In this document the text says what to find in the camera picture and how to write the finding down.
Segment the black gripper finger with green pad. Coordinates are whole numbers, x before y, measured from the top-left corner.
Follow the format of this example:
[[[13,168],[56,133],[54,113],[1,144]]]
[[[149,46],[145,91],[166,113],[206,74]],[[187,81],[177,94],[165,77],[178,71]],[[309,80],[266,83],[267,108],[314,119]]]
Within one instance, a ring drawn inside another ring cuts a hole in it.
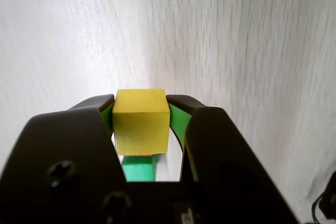
[[[1,176],[1,223],[132,223],[111,141],[114,96],[32,117]]]
[[[295,215],[226,111],[188,95],[167,95],[190,115],[184,135],[205,223],[297,223]]]

